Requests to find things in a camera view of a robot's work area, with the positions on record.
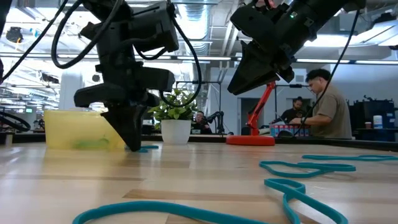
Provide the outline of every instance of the white pillar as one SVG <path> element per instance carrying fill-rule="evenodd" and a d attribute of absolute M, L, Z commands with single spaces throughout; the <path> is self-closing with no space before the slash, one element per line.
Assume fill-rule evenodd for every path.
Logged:
<path fill-rule="evenodd" d="M 34 127 L 33 122 L 36 120 L 36 117 L 37 117 L 36 109 L 37 109 L 36 107 L 30 107 L 30 106 L 26 107 L 25 119 L 24 120 L 26 122 L 28 122 L 30 124 L 30 126 L 32 126 L 31 129 L 33 129 L 33 127 Z"/>
<path fill-rule="evenodd" d="M 72 67 L 64 70 L 61 79 L 60 103 L 58 108 L 60 110 L 83 110 L 83 108 L 75 106 L 73 96 L 84 85 L 83 71 L 81 69 Z"/>

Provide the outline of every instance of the man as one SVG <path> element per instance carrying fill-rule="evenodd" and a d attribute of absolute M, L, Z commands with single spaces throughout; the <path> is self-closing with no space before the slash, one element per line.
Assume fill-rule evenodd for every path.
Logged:
<path fill-rule="evenodd" d="M 317 98 L 325 91 L 330 72 L 324 69 L 312 70 L 307 74 L 306 82 Z M 303 119 L 295 118 L 291 124 L 301 124 Z M 323 138 L 351 139 L 351 124 L 348 105 L 341 93 L 329 85 L 319 103 L 313 109 L 313 117 L 305 121 L 312 126 L 312 135 Z"/>
<path fill-rule="evenodd" d="M 205 119 L 205 114 L 202 111 L 198 111 L 195 117 L 196 123 L 192 125 L 193 129 L 200 130 L 200 134 L 211 134 L 209 124 Z"/>
<path fill-rule="evenodd" d="M 301 96 L 293 100 L 293 108 L 285 110 L 282 116 L 276 120 L 273 120 L 270 124 L 275 124 L 279 121 L 285 121 L 286 123 L 291 122 L 294 118 L 302 118 L 305 116 L 304 110 L 301 109 L 303 105 L 303 98 Z"/>

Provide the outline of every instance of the teal cord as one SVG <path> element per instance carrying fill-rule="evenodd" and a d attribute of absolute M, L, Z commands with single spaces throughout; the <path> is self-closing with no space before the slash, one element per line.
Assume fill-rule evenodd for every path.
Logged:
<path fill-rule="evenodd" d="M 352 172 L 356 170 L 355 166 L 347 164 L 320 164 L 313 162 L 299 162 L 297 164 L 293 164 L 282 161 L 261 161 L 259 165 L 260 167 L 268 170 L 271 174 L 277 175 L 279 177 L 288 177 L 288 178 L 311 178 L 334 171 Z M 276 171 L 273 168 L 271 168 L 269 165 L 284 165 L 288 167 L 295 167 L 302 169 L 317 169 L 317 170 L 309 173 L 290 173 L 290 172 Z"/>
<path fill-rule="evenodd" d="M 159 146 L 141 146 L 141 148 L 137 151 L 140 153 L 147 153 L 149 152 L 148 149 L 158 149 Z"/>
<path fill-rule="evenodd" d="M 305 185 L 294 180 L 287 179 L 266 179 L 264 184 L 270 188 L 276 189 L 285 193 L 283 197 L 283 208 L 285 214 L 288 216 L 292 224 L 300 224 L 299 216 L 289 207 L 289 201 L 296 198 L 303 203 L 311 206 L 315 210 L 330 217 L 337 224 L 347 224 L 347 219 L 330 208 L 329 206 L 318 202 L 315 199 L 305 195 Z M 257 220 L 250 220 L 243 217 L 228 215 L 224 213 L 212 212 L 209 210 L 188 207 L 168 202 L 125 202 L 116 203 L 112 205 L 105 205 L 83 212 L 77 216 L 72 224 L 84 224 L 90 220 L 103 218 L 109 215 L 115 215 L 126 212 L 164 212 L 183 217 L 193 218 L 211 223 L 225 223 L 225 224 L 267 224 Z"/>
<path fill-rule="evenodd" d="M 158 149 L 159 146 L 141 146 L 141 149 Z"/>
<path fill-rule="evenodd" d="M 361 155 L 361 156 L 323 156 L 323 155 L 304 155 L 303 159 L 314 159 L 314 160 L 341 160 L 341 161 L 393 161 L 398 160 L 396 156 L 384 156 L 384 155 Z"/>
<path fill-rule="evenodd" d="M 305 185 L 300 182 L 288 179 L 266 179 L 264 184 L 270 188 L 281 191 L 284 194 L 283 197 L 283 208 L 287 218 L 292 224 L 300 224 L 301 220 L 299 216 L 289 207 L 289 201 L 293 198 L 307 204 L 308 206 L 314 208 L 318 212 L 331 218 L 337 224 L 347 224 L 348 220 L 340 212 L 335 209 L 321 203 L 305 194 Z"/>

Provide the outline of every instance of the wooden table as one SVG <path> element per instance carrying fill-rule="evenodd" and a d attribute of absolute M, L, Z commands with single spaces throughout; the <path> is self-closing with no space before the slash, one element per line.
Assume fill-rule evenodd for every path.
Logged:
<path fill-rule="evenodd" d="M 218 143 L 162 145 L 149 153 L 45 151 L 45 144 L 0 147 L 0 223 L 71 223 L 81 212 L 116 202 L 161 200 L 269 223 L 288 223 L 282 194 L 263 185 L 275 177 L 260 160 L 302 161 L 303 154 L 392 154 L 333 146 L 242 147 Z M 350 223 L 396 223 L 398 161 L 355 162 L 356 172 L 296 179 L 307 194 Z M 279 170 L 295 170 L 275 166 Z M 304 223 L 331 223 L 300 202 Z M 200 223 L 165 213 L 127 213 L 91 223 Z"/>

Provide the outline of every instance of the translucent yellow bin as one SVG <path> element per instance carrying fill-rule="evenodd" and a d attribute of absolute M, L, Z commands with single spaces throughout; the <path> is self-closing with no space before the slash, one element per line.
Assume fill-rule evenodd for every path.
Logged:
<path fill-rule="evenodd" d="M 120 150 L 124 141 L 97 112 L 44 111 L 48 149 Z"/>

